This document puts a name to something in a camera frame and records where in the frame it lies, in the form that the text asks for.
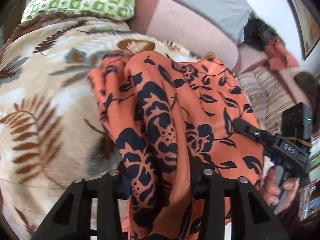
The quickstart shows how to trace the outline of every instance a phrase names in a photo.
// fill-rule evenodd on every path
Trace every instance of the pink pillow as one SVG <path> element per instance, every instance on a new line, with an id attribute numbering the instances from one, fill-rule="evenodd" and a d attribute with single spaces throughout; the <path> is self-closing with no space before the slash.
<path id="1" fill-rule="evenodd" d="M 232 70 L 237 46 L 216 26 L 172 0 L 137 0 L 136 15 L 128 21 L 132 31 L 175 43 L 200 57 L 211 51 Z"/>

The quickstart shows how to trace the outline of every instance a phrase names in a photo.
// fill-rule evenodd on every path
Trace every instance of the black grip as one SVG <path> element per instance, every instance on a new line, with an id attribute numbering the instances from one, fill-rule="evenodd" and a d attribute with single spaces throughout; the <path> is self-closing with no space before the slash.
<path id="1" fill-rule="evenodd" d="M 280 193 L 277 196 L 279 199 L 279 203 L 277 205 L 271 205 L 271 209 L 273 210 L 274 214 L 279 214 L 280 212 L 280 208 L 282 206 L 282 204 L 284 203 L 284 200 L 287 197 L 288 192 L 286 190 L 283 189 L 282 187 L 282 183 L 291 178 L 292 174 L 290 172 L 287 172 L 282 166 L 280 165 L 275 165 L 274 166 L 275 171 L 276 171 L 276 180 L 275 183 L 278 185 L 278 187 L 280 188 Z"/>

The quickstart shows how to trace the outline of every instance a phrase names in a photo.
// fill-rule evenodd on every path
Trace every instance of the blue part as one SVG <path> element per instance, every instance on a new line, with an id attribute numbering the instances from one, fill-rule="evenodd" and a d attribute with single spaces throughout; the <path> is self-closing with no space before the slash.
<path id="1" fill-rule="evenodd" d="M 276 163 L 277 157 L 275 154 L 272 155 L 271 162 Z"/>
<path id="2" fill-rule="evenodd" d="M 124 188 L 125 188 L 125 196 L 126 198 L 130 198 L 131 196 L 131 187 L 130 187 L 130 181 L 128 178 L 124 179 Z"/>

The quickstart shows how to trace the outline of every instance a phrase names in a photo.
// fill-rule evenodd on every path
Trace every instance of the fingernail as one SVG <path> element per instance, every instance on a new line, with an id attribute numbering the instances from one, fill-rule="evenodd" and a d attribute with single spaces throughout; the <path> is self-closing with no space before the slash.
<path id="1" fill-rule="evenodd" d="M 276 194 L 278 196 L 280 193 L 280 190 L 277 188 L 277 189 L 273 190 L 273 192 L 274 192 L 274 194 Z"/>

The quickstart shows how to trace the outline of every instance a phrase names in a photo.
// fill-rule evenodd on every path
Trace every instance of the maroon fabric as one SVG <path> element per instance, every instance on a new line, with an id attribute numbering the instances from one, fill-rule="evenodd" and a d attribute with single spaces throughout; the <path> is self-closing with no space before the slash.
<path id="1" fill-rule="evenodd" d="M 127 21 L 130 30 L 146 34 L 159 0 L 136 0 L 135 14 Z"/>
<path id="2" fill-rule="evenodd" d="M 299 219 L 299 201 L 294 200 L 291 207 L 278 215 L 279 221 L 288 232 L 291 240 L 320 239 L 320 213 L 313 218 L 313 222 L 304 223 Z"/>

